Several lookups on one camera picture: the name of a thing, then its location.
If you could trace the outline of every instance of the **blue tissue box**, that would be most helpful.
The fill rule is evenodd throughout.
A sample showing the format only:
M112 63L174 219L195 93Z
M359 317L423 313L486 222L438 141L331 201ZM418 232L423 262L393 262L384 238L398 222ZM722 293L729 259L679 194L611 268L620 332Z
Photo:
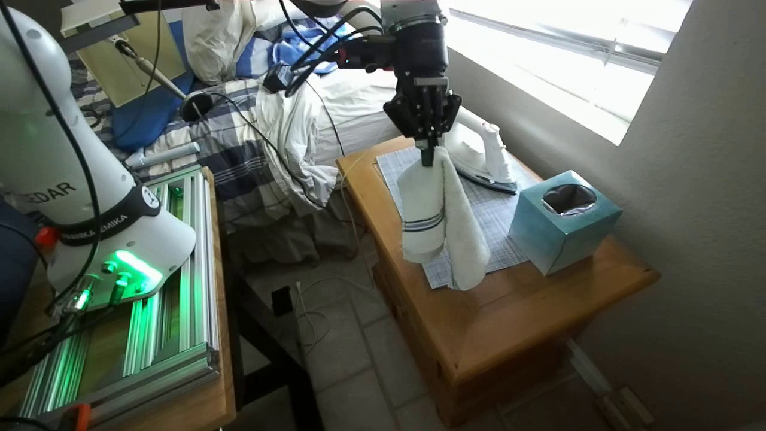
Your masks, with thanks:
M518 192L509 238L540 272L556 272L594 254L623 211L566 169Z

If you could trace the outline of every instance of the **glowing green light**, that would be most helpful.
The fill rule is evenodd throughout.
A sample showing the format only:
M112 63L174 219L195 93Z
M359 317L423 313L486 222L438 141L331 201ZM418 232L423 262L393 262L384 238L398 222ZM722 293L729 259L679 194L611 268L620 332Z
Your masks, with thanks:
M90 286L86 286L84 291L78 291L73 308L76 308L76 310L86 308L89 299L90 299Z
M119 248L114 259L131 268L128 284L140 284L143 291L161 284L162 272L151 268L145 260L137 259L137 254Z

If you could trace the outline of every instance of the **wooden nightstand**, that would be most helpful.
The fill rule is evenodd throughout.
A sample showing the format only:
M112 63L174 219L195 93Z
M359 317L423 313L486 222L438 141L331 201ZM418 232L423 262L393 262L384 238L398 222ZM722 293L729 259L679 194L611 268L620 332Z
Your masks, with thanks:
M490 272L468 291L430 289L422 266L402 259L400 216L375 156L407 147L393 138L338 164L369 222L372 268L444 423L460 423L518 395L562 364L562 341L597 310L649 286L658 272L615 238L556 274L532 262Z

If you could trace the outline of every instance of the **tile floor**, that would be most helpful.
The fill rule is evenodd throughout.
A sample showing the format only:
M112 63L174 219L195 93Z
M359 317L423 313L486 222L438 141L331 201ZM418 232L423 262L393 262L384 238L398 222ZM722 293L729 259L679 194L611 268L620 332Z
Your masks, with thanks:
M375 250L360 236L353 259L248 268L248 284L266 304L270 291L295 286L301 345L328 431L443 431L416 364L370 279ZM244 364L266 364L244 345ZM287 389L240 412L231 431L292 431ZM514 405L497 405L460 431L607 431L590 393L562 368Z

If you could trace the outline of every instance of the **table leg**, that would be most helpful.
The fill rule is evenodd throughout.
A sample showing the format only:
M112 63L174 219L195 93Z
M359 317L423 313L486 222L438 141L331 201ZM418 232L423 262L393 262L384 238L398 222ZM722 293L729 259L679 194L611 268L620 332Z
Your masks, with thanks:
M320 431L310 377L297 338L295 313L272 315L272 310L252 291L241 274L226 271L231 356L237 405L244 407L283 386L289 389L292 417L298 431ZM246 372L240 358L240 334L253 345L270 364Z

